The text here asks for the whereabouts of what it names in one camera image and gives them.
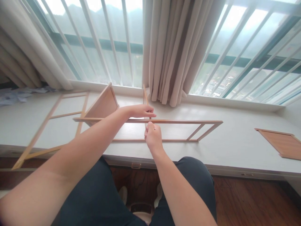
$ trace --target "leg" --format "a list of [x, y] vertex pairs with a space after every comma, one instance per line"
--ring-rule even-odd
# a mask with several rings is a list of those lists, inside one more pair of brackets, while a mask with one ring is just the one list
[[[192, 157], [182, 158], [176, 163], [176, 166], [203, 199], [216, 221], [214, 182], [206, 166], [200, 160]], [[175, 225], [164, 194], [159, 201], [150, 225]]]
[[123, 204], [103, 157], [72, 190], [59, 214], [60, 225], [145, 225]]

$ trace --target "sneaker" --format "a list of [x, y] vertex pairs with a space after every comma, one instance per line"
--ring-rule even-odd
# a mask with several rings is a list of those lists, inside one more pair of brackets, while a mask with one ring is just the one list
[[126, 204], [126, 201], [128, 199], [128, 189], [126, 188], [126, 186], [123, 186], [118, 192], [118, 194], [122, 199], [123, 203]]
[[160, 201], [160, 199], [162, 198], [162, 195], [163, 195], [163, 189], [162, 189], [161, 182], [157, 186], [157, 194], [158, 194], [158, 196], [154, 201], [155, 209], [158, 207], [159, 201]]

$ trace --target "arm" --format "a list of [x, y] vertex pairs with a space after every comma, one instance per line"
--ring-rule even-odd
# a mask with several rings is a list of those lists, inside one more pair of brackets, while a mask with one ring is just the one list
[[202, 198], [165, 153], [160, 127], [149, 122], [145, 139], [175, 225], [217, 225]]
[[3, 225], [51, 225], [72, 189], [121, 126], [130, 117], [156, 117], [153, 111], [148, 105], [119, 108], [65, 145], [0, 200]]

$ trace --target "floor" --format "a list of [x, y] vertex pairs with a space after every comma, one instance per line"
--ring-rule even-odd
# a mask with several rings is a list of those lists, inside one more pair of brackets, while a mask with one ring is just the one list
[[[9, 168], [15, 160], [0, 158], [0, 168]], [[32, 160], [25, 168], [35, 168], [44, 160]], [[117, 189], [128, 188], [127, 204], [152, 203], [160, 182], [156, 170], [112, 167]], [[31, 172], [0, 172], [0, 190], [15, 187]], [[213, 176], [218, 225], [301, 225], [301, 210], [276, 181], [247, 180]]]

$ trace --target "hand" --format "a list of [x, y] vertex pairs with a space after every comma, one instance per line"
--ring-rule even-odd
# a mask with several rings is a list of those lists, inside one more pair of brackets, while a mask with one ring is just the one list
[[164, 151], [160, 126], [155, 125], [152, 122], [148, 122], [144, 133], [144, 139], [146, 140], [147, 146], [152, 155]]
[[154, 108], [149, 105], [132, 105], [123, 107], [129, 113], [129, 117], [143, 118], [143, 117], [156, 117]]

